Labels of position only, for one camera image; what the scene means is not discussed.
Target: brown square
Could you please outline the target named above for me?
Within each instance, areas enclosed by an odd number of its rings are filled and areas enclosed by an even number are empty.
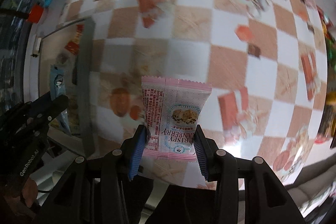
[[[298,71],[278,63],[275,99],[295,103]]]
[[[83,5],[84,0],[79,0],[69,4],[66,21],[75,20],[78,18],[79,11]]]
[[[317,50],[323,52],[324,54],[327,52],[324,34],[322,30],[316,27],[314,27],[314,42]]]
[[[92,41],[91,71],[100,71],[100,64],[103,57],[105,40],[98,39]]]
[[[273,8],[277,28],[294,37],[297,37],[293,13],[287,11],[285,8],[282,8],[281,6],[276,5],[274,3]]]
[[[306,5],[300,0],[290,0],[290,2],[293,13],[300,16],[304,21],[306,21],[305,19],[309,18]]]
[[[287,137],[296,137],[296,134],[303,126],[309,125],[310,116],[311,109],[295,105]]]
[[[327,83],[321,82],[321,90],[315,93],[313,109],[323,110],[326,102]]]
[[[131,61],[133,74],[160,76],[160,71],[165,70],[167,47],[167,39],[136,38]]]
[[[280,154],[285,138],[264,137],[262,139],[258,156],[262,157],[269,166],[272,166],[274,160]]]
[[[134,37],[138,21],[138,7],[115,9],[109,28],[108,38]]]
[[[253,135],[263,136],[265,134],[271,108],[272,100],[249,95],[249,109],[252,110],[257,124]]]
[[[247,53],[211,46],[208,82],[215,88],[236,90],[245,84]]]
[[[176,6],[173,37],[210,42],[211,10],[206,8]]]
[[[99,0],[96,6],[96,12],[103,12],[112,10],[114,8],[115,0]]]
[[[247,13],[246,5],[236,0],[214,0],[214,7],[219,10],[240,15],[246,15]]]
[[[300,40],[298,41],[298,47],[299,47],[299,70],[303,71],[303,66],[302,66],[302,61],[301,61],[301,56],[302,55],[307,55],[310,52],[313,52],[315,54],[315,49]]]
[[[224,133],[222,131],[214,131],[204,128],[203,133],[206,138],[213,139],[216,142],[219,149],[222,149],[225,146],[225,138]]]
[[[154,160],[153,174],[163,181],[181,185],[188,162],[176,160]]]
[[[272,60],[278,59],[277,30],[259,21],[249,19],[249,27],[253,34],[251,44],[261,50],[261,55]]]

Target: colorful snack packages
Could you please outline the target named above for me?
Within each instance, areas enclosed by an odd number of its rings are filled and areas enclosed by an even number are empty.
[[[204,83],[143,76],[143,104],[150,132],[144,154],[195,160],[194,132],[211,90]]]

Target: snack packet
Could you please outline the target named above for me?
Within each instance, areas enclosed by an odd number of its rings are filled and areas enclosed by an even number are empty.
[[[143,76],[143,104],[150,133],[144,153],[158,159],[195,160],[194,132],[211,90],[204,83]]]

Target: cookie image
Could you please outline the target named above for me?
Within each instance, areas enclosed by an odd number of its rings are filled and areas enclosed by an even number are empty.
[[[198,115],[196,112],[192,111],[191,109],[185,110],[183,112],[183,122],[186,124],[195,123],[197,121]]]
[[[181,109],[174,110],[173,115],[171,116],[174,121],[180,123],[183,121],[183,111]]]

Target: person's hand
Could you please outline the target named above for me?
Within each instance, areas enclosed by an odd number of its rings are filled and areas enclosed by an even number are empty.
[[[30,208],[33,205],[34,200],[37,198],[37,194],[38,194],[38,188],[36,182],[31,178],[28,178],[26,184],[22,189],[22,196],[25,199],[25,203],[28,208]]]

